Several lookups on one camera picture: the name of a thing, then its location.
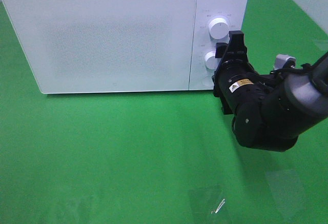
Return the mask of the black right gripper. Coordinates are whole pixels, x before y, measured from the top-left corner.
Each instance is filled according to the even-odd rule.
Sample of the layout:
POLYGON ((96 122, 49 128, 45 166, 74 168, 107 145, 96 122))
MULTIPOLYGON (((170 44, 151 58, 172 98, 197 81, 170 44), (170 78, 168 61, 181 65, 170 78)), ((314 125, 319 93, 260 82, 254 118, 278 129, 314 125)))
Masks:
POLYGON ((217 70, 213 77, 214 96, 220 98, 223 114, 259 114, 259 85, 252 74, 257 74, 248 62, 244 33, 229 32, 229 43, 217 43, 217 70))

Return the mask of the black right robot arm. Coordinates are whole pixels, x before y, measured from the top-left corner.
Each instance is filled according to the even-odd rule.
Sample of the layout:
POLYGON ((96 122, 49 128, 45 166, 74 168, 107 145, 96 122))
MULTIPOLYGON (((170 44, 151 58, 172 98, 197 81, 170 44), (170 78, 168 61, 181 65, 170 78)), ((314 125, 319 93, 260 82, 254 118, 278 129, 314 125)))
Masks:
POLYGON ((237 142, 252 149, 290 149, 301 133, 327 118, 327 55, 299 69, 292 57, 278 55, 274 69, 261 75, 248 60, 244 34, 231 31, 229 38, 216 45, 220 62, 213 94, 223 114, 233 115, 237 142))

